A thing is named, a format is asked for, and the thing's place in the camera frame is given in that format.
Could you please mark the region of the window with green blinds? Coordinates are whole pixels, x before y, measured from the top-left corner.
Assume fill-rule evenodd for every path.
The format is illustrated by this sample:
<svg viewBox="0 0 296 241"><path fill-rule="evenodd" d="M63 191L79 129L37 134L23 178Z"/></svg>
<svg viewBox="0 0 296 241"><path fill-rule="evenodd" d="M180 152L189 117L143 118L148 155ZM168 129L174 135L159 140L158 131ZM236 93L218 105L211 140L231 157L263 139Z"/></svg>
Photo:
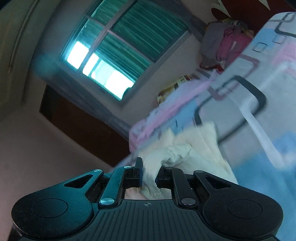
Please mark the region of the window with green blinds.
<svg viewBox="0 0 296 241"><path fill-rule="evenodd" d="M151 1L95 1L61 59L121 102L187 33L183 20Z"/></svg>

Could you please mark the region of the grey left curtain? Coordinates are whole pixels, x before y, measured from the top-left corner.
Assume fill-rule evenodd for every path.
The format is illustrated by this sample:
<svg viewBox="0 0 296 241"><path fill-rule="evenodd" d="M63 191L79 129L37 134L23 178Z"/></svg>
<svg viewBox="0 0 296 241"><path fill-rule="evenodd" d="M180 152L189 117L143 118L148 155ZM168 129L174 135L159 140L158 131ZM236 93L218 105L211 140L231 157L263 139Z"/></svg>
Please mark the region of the grey left curtain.
<svg viewBox="0 0 296 241"><path fill-rule="evenodd" d="M115 116L107 107L43 52L37 52L33 55L31 66L37 75L39 75L47 85L53 88L53 90L84 112L110 126L123 138L128 140L130 125Z"/></svg>

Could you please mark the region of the cream puffer jacket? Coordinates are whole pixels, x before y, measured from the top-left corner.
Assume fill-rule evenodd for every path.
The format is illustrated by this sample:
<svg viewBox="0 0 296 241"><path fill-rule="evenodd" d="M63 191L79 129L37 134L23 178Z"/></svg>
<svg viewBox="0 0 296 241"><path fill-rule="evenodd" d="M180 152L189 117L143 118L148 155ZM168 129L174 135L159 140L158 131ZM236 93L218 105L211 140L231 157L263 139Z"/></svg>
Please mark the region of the cream puffer jacket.
<svg viewBox="0 0 296 241"><path fill-rule="evenodd" d="M143 181L140 188L126 190L126 199L170 199L170 190L159 188L155 183L161 167L179 168L185 174L202 170L237 183L230 165L219 150L216 128L211 121L189 126L177 135L168 129L155 141L136 150L133 157L142 158Z"/></svg>

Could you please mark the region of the grey right curtain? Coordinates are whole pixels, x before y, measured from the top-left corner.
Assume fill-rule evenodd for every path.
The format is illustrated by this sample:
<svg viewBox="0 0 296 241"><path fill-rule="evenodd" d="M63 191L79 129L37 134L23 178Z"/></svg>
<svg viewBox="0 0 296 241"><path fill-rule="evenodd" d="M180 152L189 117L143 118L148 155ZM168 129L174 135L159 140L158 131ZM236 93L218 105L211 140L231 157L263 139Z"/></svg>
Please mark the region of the grey right curtain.
<svg viewBox="0 0 296 241"><path fill-rule="evenodd" d="M205 35L207 24L203 22L200 18L198 18L196 15L194 15L182 1L180 1L180 4L182 5L185 12L182 16L183 20L189 27L191 33L201 43Z"/></svg>

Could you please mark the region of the grey curtain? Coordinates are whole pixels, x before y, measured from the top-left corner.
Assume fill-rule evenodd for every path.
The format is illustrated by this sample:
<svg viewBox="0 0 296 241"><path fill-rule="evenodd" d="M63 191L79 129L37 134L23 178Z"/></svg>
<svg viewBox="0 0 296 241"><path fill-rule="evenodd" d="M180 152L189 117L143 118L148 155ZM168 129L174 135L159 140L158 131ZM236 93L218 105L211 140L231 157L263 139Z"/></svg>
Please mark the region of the grey curtain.
<svg viewBox="0 0 296 241"><path fill-rule="evenodd" d="M198 18L196 15L194 15L182 1L180 1L180 4L182 5L185 12L182 16L183 20L189 27L191 33L201 43L205 35L207 24L203 22L200 18Z"/></svg>
<svg viewBox="0 0 296 241"><path fill-rule="evenodd" d="M128 140L130 125L115 116L107 107L43 52L37 52L33 55L31 66L37 75L39 75L47 85L53 88L53 90L84 112L110 126L123 138Z"/></svg>

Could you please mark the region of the yellow patterned item behind bed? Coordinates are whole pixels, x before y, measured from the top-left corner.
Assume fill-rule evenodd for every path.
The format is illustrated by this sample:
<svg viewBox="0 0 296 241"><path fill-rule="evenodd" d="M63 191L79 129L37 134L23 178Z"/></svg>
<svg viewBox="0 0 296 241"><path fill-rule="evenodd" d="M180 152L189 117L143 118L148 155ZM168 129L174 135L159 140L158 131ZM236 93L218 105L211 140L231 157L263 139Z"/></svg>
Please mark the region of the yellow patterned item behind bed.
<svg viewBox="0 0 296 241"><path fill-rule="evenodd" d="M179 88L183 83L185 83L187 81L191 81L193 79L194 78L192 78L189 75L183 75L180 78L178 78L175 82L171 83L168 87L166 87L165 89L160 91L157 96L158 105L163 103L168 98L168 96L172 92L174 92L177 88Z"/></svg>

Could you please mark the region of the dark wooden door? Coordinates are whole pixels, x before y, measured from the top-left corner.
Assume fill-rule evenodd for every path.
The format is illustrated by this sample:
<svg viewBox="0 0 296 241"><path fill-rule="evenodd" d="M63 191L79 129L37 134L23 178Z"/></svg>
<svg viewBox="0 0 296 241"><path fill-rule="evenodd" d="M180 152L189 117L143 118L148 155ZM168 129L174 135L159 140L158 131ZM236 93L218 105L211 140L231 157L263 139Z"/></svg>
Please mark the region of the dark wooden door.
<svg viewBox="0 0 296 241"><path fill-rule="evenodd" d="M118 132L72 104L48 85L40 113L74 142L112 167L130 154L128 141Z"/></svg>

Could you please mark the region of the patterned bed sheet mattress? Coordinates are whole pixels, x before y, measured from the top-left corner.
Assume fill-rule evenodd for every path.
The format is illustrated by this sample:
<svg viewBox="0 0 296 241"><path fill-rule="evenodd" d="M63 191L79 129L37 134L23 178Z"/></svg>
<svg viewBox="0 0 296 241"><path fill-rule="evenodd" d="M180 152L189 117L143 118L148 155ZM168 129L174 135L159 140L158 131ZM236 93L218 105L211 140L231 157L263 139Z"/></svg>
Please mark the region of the patterned bed sheet mattress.
<svg viewBox="0 0 296 241"><path fill-rule="evenodd" d="M222 155L238 183L276 200L284 212L280 240L295 240L295 13L274 15L222 74L197 70L198 92L167 121L165 106L136 123L138 152L165 131L215 125Z"/></svg>

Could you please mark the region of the pink blanket pillow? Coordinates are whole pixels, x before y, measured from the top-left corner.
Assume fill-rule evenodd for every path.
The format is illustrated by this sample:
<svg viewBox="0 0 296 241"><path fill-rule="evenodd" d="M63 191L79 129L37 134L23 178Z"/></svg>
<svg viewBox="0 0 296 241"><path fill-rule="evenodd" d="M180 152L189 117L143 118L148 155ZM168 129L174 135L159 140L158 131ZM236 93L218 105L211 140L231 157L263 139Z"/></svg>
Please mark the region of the pink blanket pillow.
<svg viewBox="0 0 296 241"><path fill-rule="evenodd" d="M185 104L207 90L218 76L217 71L213 70L207 76L202 75L198 79L183 82L146 118L136 122L129 130L130 152L134 152L147 141L157 128L175 116Z"/></svg>

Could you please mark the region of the pile of folded clothes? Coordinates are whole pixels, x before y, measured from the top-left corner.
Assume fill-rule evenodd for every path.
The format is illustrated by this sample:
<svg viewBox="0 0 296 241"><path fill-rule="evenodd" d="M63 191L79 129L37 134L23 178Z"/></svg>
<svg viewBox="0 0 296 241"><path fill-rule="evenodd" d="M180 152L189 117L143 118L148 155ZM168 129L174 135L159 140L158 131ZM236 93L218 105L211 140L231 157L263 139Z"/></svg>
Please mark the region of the pile of folded clothes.
<svg viewBox="0 0 296 241"><path fill-rule="evenodd" d="M248 46L255 34L241 21L224 19L210 22L201 42L200 67L224 71Z"/></svg>

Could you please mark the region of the red white scalloped headboard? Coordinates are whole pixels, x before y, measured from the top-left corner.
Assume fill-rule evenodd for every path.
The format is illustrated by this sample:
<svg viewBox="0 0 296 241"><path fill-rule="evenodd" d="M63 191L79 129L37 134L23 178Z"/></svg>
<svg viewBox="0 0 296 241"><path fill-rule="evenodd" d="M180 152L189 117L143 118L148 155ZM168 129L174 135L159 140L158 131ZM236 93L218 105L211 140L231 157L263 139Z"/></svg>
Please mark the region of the red white scalloped headboard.
<svg viewBox="0 0 296 241"><path fill-rule="evenodd" d="M217 20L239 20L257 33L272 16L295 12L295 1L221 1L220 6L211 8L211 12Z"/></svg>

